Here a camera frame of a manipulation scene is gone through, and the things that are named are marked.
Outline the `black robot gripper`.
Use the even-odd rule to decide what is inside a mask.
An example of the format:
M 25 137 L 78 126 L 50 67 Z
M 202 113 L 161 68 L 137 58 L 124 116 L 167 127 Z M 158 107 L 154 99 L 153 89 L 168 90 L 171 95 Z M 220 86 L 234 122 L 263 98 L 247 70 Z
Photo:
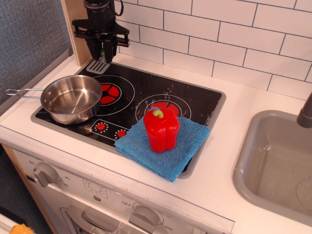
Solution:
M 117 45 L 128 47 L 130 31 L 116 22 L 116 17 L 122 16 L 124 4 L 121 1 L 120 12 L 115 10 L 113 0 L 85 0 L 83 2 L 87 11 L 87 19 L 75 19 L 74 35 L 78 38 L 85 38 L 88 49 L 94 60 L 101 59 L 102 41 L 106 63 L 111 63 L 117 53 Z

